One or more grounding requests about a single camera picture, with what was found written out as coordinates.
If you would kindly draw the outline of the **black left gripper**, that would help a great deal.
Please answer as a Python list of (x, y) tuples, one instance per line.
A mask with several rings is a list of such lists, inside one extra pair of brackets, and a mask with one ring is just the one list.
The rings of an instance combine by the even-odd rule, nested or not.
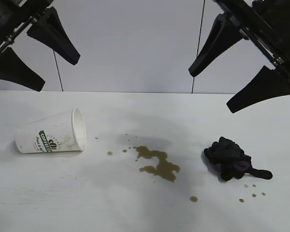
[(53, 49), (72, 65), (80, 54), (67, 36), (51, 0), (0, 0), (0, 80), (41, 91), (45, 81), (11, 48), (29, 26), (27, 35)]

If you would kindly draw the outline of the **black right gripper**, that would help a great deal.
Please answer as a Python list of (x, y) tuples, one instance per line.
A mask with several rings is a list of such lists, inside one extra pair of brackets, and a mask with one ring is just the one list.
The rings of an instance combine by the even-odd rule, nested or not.
[(290, 95), (290, 0), (218, 0), (223, 10), (215, 18), (209, 36), (189, 67), (192, 77), (242, 39), (250, 40), (274, 65), (258, 74), (228, 102), (236, 113), (256, 103)]

